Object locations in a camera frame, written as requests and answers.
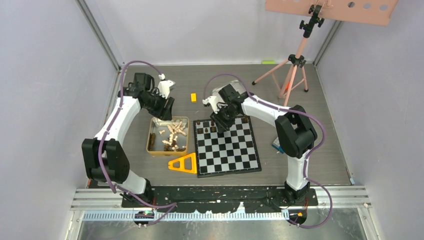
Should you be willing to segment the tin lid with bears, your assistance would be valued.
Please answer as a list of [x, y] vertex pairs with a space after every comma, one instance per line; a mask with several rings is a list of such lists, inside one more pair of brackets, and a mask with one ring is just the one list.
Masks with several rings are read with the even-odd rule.
[[221, 85], [219, 87], [214, 88], [211, 91], [211, 95], [218, 96], [219, 95], [218, 92], [227, 85], [231, 85], [239, 94], [242, 94], [242, 93], [247, 91], [246, 88], [244, 87], [244, 85], [242, 84], [242, 82], [240, 82], [237, 79], [234, 79], [234, 80], [231, 80], [227, 83], [224, 83], [223, 85]]

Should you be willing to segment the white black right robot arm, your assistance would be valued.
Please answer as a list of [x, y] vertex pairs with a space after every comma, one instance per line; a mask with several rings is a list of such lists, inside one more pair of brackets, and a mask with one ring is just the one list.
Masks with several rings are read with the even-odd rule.
[[308, 179], [309, 154], [318, 138], [310, 119], [300, 105], [279, 106], [254, 97], [247, 90], [236, 89], [234, 81], [212, 91], [203, 104], [211, 106], [211, 119], [217, 131], [229, 131], [237, 116], [255, 117], [275, 127], [279, 145], [287, 155], [288, 174], [284, 197], [291, 205], [299, 205], [310, 188]]

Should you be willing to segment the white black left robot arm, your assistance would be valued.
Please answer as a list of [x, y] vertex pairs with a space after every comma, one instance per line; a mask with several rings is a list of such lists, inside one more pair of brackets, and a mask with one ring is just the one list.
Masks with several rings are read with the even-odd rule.
[[175, 82], [159, 75], [160, 81], [146, 73], [135, 73], [133, 81], [121, 85], [112, 115], [93, 138], [83, 140], [81, 149], [86, 175], [90, 180], [108, 184], [113, 191], [118, 187], [134, 194], [141, 207], [148, 207], [154, 199], [149, 180], [130, 169], [122, 144], [135, 116], [141, 109], [163, 121], [172, 119], [174, 98], [170, 96]]

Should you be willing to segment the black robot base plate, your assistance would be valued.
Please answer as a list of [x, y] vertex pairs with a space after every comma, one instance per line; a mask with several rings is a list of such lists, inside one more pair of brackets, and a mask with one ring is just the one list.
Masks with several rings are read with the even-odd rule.
[[240, 207], [246, 213], [276, 213], [285, 208], [316, 207], [318, 197], [312, 188], [300, 199], [282, 186], [154, 186], [147, 193], [134, 197], [128, 191], [121, 193], [123, 208], [143, 208], [145, 202], [160, 213], [234, 213]]

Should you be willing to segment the gold tin box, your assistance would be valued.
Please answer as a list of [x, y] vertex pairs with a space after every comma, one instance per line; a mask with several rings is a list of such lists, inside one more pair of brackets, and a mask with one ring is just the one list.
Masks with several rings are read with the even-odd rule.
[[182, 157], [189, 153], [189, 118], [176, 116], [172, 120], [153, 117], [150, 121], [146, 144], [153, 157]]

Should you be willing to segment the black white folding chessboard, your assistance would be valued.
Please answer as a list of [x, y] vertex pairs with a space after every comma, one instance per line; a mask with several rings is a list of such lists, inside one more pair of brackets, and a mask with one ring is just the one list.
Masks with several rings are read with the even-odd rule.
[[238, 116], [228, 131], [211, 132], [211, 119], [194, 120], [194, 146], [197, 177], [245, 174], [262, 170], [254, 131], [249, 116]]

